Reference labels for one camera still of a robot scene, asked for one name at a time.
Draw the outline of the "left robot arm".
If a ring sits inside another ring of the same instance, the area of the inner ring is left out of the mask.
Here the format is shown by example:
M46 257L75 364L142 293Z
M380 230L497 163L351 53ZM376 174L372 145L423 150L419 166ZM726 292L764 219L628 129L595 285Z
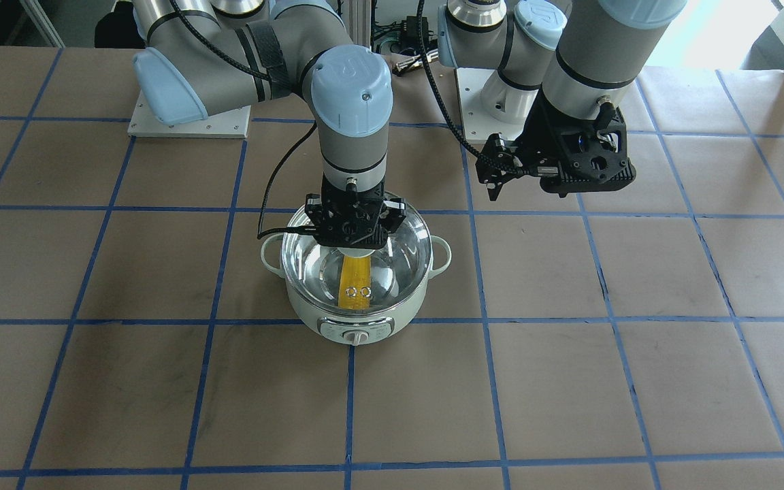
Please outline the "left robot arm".
M492 133L476 175L495 201L531 176L541 189L619 191L634 183L619 104L684 1L448 1L438 13L438 55L452 68L491 69L483 105L522 130Z

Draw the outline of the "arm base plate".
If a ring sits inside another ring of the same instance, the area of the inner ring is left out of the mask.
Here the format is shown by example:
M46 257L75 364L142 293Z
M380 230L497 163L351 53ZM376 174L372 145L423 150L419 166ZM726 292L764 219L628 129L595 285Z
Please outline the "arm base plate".
M525 124L539 86L515 86L498 69L457 68L461 114L470 120L488 118L501 123Z
M244 106L209 116L206 120L196 120L178 125L163 124L150 109L143 92L139 92L127 134L133 137L201 137L202 139L245 140L251 106Z

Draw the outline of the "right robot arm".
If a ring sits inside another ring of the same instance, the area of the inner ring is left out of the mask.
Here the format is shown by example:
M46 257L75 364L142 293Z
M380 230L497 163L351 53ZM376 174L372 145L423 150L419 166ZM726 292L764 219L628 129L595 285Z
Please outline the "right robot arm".
M314 115L323 185L307 196L318 244L380 249L404 223L384 189L394 105L385 59L355 44L324 1L277 1L266 19L231 28L209 1L136 1L146 46L133 58L141 93L165 125L207 120L295 94Z

